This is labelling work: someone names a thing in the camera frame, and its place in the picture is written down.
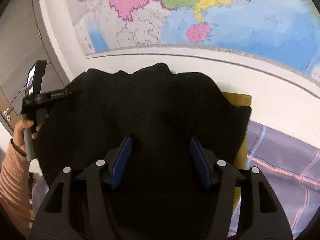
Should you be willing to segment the person's left hand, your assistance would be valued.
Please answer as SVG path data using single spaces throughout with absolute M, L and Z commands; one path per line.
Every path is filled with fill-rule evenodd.
M 25 143 L 24 143 L 24 135 L 23 132 L 26 129 L 32 128 L 34 122 L 27 119 L 21 118 L 15 125 L 14 128 L 14 135 L 12 138 L 12 145 L 17 152 L 19 152 L 24 157 L 27 155 L 25 150 Z

